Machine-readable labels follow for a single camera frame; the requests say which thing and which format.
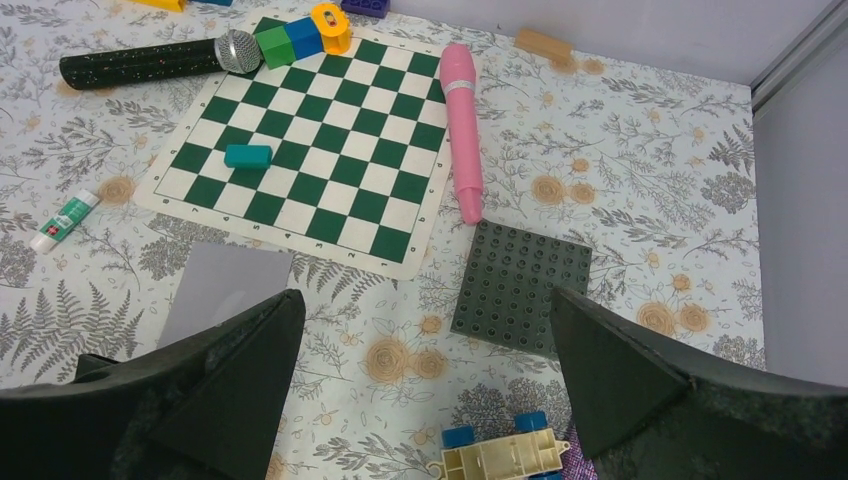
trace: green and white chessboard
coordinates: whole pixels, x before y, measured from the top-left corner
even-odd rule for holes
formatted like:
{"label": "green and white chessboard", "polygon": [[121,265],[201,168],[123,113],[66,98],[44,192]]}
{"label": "green and white chessboard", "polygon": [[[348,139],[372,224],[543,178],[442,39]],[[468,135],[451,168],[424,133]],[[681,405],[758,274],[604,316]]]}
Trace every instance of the green and white chessboard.
{"label": "green and white chessboard", "polygon": [[[297,20],[254,13],[245,30]],[[344,55],[213,75],[136,191],[139,205],[399,280],[415,276],[450,170],[442,48],[353,29]],[[270,145],[269,170],[224,165]]]}

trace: yellow block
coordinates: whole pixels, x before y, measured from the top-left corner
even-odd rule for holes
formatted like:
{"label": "yellow block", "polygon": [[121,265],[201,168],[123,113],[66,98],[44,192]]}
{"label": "yellow block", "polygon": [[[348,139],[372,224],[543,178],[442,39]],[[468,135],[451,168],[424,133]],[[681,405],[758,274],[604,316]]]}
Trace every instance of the yellow block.
{"label": "yellow block", "polygon": [[182,12],[186,0],[132,0],[135,3],[150,5],[151,7],[164,8],[172,12]]}
{"label": "yellow block", "polygon": [[324,51],[330,55],[341,55],[350,48],[350,21],[334,3],[322,3],[312,9],[312,21],[321,34]]}

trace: toy wheel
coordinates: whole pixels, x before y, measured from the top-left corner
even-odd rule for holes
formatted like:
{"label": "toy wheel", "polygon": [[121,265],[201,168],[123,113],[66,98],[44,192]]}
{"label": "toy wheel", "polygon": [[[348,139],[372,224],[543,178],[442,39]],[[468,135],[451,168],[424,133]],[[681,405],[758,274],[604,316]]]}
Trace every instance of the toy wheel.
{"label": "toy wheel", "polygon": [[548,428],[545,412],[520,413],[515,416],[515,431],[519,433],[535,432]]}
{"label": "toy wheel", "polygon": [[442,445],[445,449],[467,447],[474,443],[474,429],[471,425],[442,430]]}

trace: gray lego baseplate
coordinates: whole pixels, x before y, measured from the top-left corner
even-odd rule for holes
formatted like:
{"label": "gray lego baseplate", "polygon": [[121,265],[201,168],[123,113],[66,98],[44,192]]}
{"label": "gray lego baseplate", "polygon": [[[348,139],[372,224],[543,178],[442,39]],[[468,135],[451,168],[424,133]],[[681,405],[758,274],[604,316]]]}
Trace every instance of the gray lego baseplate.
{"label": "gray lego baseplate", "polygon": [[477,224],[451,331],[557,358],[551,289],[583,295],[592,249],[487,220]]}

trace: microphone handle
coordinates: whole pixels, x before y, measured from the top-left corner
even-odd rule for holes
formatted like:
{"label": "microphone handle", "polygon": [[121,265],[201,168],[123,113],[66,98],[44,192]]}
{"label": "microphone handle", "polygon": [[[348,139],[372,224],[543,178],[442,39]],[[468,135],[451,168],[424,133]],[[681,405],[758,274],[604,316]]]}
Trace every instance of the microphone handle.
{"label": "microphone handle", "polygon": [[75,90],[223,72],[215,39],[62,57],[59,71]]}

